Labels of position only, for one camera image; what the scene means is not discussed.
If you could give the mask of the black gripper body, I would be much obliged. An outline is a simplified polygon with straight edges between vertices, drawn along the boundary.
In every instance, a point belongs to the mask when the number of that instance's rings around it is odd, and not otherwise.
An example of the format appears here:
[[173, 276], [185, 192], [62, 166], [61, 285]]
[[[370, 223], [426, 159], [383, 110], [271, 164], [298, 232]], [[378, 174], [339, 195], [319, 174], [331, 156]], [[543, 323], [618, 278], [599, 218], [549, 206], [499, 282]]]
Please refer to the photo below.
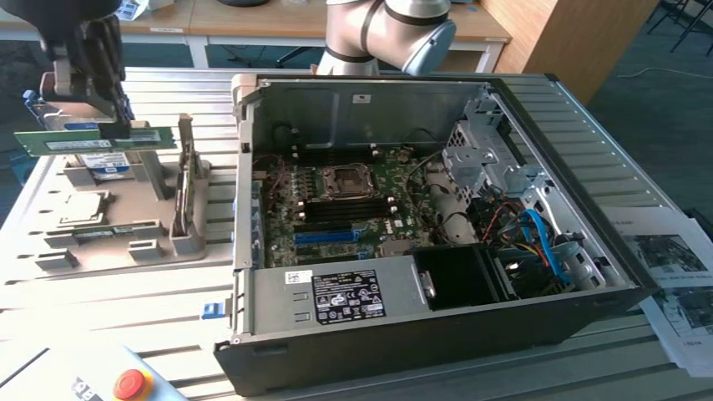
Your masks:
[[104, 17], [70, 28], [44, 29], [40, 38], [53, 67], [41, 79], [44, 100], [92, 108], [114, 123], [129, 122], [118, 19]]

